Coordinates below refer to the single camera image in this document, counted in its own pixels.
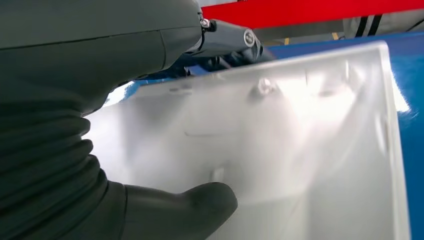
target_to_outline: blue surface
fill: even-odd
[[[410,107],[399,112],[400,138],[406,177],[409,219],[413,240],[424,240],[424,33],[404,33],[350,40],[271,47],[279,58],[384,40],[389,46],[392,71]]]

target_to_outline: white plastic part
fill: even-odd
[[[408,240],[392,80],[385,43],[279,60],[142,87],[86,137],[112,181],[232,187],[211,240]]]

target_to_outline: red beam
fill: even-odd
[[[202,9],[208,19],[267,28],[424,9],[424,0],[247,0]]]

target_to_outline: screw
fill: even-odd
[[[244,42],[249,48],[255,44],[255,35],[252,30],[246,30],[244,33]]]
[[[211,22],[208,20],[208,19],[202,19],[202,20],[200,20],[200,25],[203,27],[203,28],[205,28],[205,29],[208,29],[208,28],[210,28],[211,27]]]

